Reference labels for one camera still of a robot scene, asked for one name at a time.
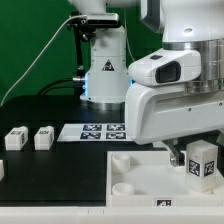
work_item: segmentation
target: white block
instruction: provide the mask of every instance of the white block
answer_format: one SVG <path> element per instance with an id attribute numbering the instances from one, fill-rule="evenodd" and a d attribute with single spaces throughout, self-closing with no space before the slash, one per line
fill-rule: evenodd
<path id="1" fill-rule="evenodd" d="M 28 140 L 28 129 L 27 127 L 13 128 L 5 136 L 5 147 L 6 150 L 21 150 L 22 147 Z"/>
<path id="2" fill-rule="evenodd" d="M 205 192 L 216 185 L 218 147 L 203 140 L 187 145 L 186 182 Z"/>
<path id="3" fill-rule="evenodd" d="M 49 150 L 54 141 L 54 128 L 42 127 L 34 137 L 35 150 Z"/>
<path id="4" fill-rule="evenodd" d="M 4 166 L 3 166 L 3 160 L 0 160 L 0 181 L 4 177 Z"/>

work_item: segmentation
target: white casing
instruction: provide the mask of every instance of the white casing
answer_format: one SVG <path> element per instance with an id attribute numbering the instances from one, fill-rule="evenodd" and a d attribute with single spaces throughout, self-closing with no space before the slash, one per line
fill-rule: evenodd
<path id="1" fill-rule="evenodd" d="M 106 13 L 106 0 L 68 0 L 83 15 Z"/>
<path id="2" fill-rule="evenodd" d="M 127 134 L 147 144 L 222 129 L 224 91 L 187 95 L 185 88 L 133 84 L 125 103 Z"/>
<path id="3" fill-rule="evenodd" d="M 139 4 L 140 0 L 68 0 L 83 15 L 106 13 L 106 7 L 128 8 Z"/>
<path id="4" fill-rule="evenodd" d="M 6 150 L 21 150 L 28 140 L 27 127 L 13 128 L 5 136 L 5 148 Z"/>
<path id="5" fill-rule="evenodd" d="M 161 0 L 161 5 L 165 16 L 163 42 L 206 41 L 224 37 L 223 0 Z"/>
<path id="6" fill-rule="evenodd" d="M 35 150 L 49 150 L 54 141 L 54 128 L 42 127 L 34 136 Z"/>
<path id="7" fill-rule="evenodd" d="M 0 181 L 5 176 L 3 160 L 0 160 Z"/>
<path id="8" fill-rule="evenodd" d="M 113 70 L 105 71 L 108 60 Z M 96 31 L 91 40 L 91 68 L 86 74 L 82 100 L 94 103 L 121 103 L 130 86 L 126 68 L 126 32 L 123 27 Z"/>
<path id="9" fill-rule="evenodd" d="M 157 60 L 151 59 L 155 55 L 162 56 L 162 58 Z M 158 68 L 174 61 L 181 66 L 180 79 L 175 83 L 194 80 L 201 74 L 201 56 L 199 52 L 193 50 L 167 51 L 163 49 L 132 63 L 128 68 L 128 74 L 134 81 L 145 86 L 172 84 L 173 82 L 157 83 L 156 71 Z"/>

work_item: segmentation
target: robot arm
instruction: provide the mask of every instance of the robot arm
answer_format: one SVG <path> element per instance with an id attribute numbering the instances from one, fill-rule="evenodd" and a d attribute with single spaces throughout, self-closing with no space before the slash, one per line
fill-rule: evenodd
<path id="1" fill-rule="evenodd" d="M 140 0 L 68 0 L 83 15 L 106 13 L 107 7 L 127 8 L 135 6 Z"/>
<path id="2" fill-rule="evenodd" d="M 127 133 L 138 144 L 224 127 L 224 1 L 160 3 L 163 49 L 128 69 L 136 83 L 127 93 L 125 119 Z"/>

